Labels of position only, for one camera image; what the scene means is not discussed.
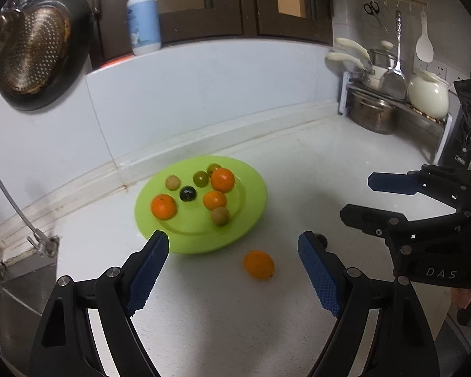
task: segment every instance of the white ladle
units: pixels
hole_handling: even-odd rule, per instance
[[[432,62],[435,52],[432,49],[431,41],[427,36],[427,15],[424,11],[420,13],[420,22],[422,24],[422,35],[417,41],[415,52],[417,53],[418,59],[421,61]]]

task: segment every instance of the faucet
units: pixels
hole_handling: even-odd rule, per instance
[[[48,237],[45,235],[41,230],[38,228],[35,228],[33,224],[26,218],[26,216],[23,214],[21,209],[18,207],[18,205],[15,203],[13,198],[10,196],[9,192],[5,188],[4,184],[2,183],[2,180],[0,179],[0,189],[4,193],[5,197],[9,201],[10,205],[13,206],[14,210],[18,213],[18,215],[21,217],[21,219],[24,221],[24,223],[31,229],[33,232],[33,236],[36,239],[36,243],[31,239],[30,236],[27,236],[26,239],[30,244],[34,246],[36,251],[40,253],[41,255],[46,255],[48,257],[53,257],[56,255],[58,252],[58,246],[59,246],[59,237],[53,236],[53,237]],[[5,275],[5,266],[3,263],[0,262],[0,278],[2,278]]]

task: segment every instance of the cabinet door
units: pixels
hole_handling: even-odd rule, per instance
[[[131,52],[127,0],[88,0],[98,14],[98,40],[105,61]],[[239,0],[158,0],[164,44],[242,35]]]
[[[332,44],[331,0],[257,0],[258,34]]]

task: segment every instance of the gray cable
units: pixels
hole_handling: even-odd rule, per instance
[[[15,203],[13,198],[10,196],[9,192],[5,188],[4,184],[2,183],[2,180],[0,180],[0,189],[4,193],[5,197],[7,197],[7,200],[10,202],[10,205],[13,206],[13,208],[16,210],[18,215],[23,219],[24,223],[35,233],[36,228],[33,226],[33,224],[26,218],[23,214],[23,212],[20,210],[18,205]]]

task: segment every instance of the green plate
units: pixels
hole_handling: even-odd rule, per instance
[[[202,197],[211,191],[211,185],[197,187],[194,174],[206,171],[211,163],[229,169],[235,176],[234,188],[226,193],[230,222],[224,226],[215,225]],[[181,186],[176,191],[166,188],[166,178],[176,175]],[[197,190],[193,201],[180,200],[180,189],[191,185]],[[150,211],[152,199],[159,194],[169,194],[178,206],[177,214],[170,220],[162,221]],[[240,160],[221,156],[201,156],[180,161],[152,177],[138,195],[134,207],[134,218],[142,235],[149,239],[156,230],[164,231],[169,237],[169,251],[180,254],[200,254],[222,248],[247,233],[256,224],[267,202],[267,189],[260,174],[250,165]]]

